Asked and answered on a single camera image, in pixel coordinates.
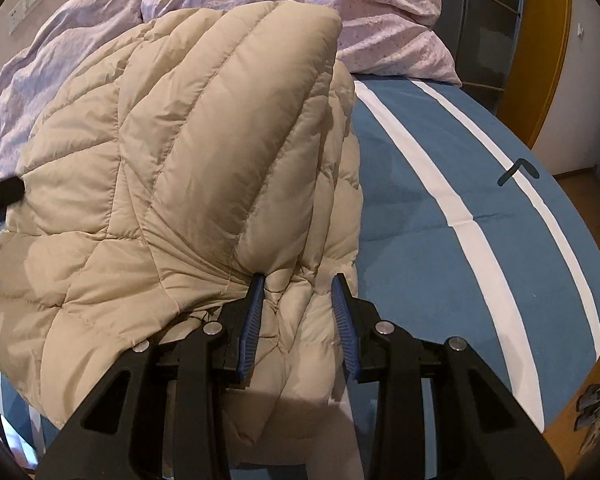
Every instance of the wall outlet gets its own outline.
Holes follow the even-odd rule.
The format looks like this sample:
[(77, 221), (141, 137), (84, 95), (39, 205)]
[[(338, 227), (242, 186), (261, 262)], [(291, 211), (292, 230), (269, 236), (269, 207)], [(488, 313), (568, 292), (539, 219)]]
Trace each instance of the wall outlet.
[(42, 0), (20, 0), (9, 13), (9, 34), (13, 34), (16, 27), (30, 15)]

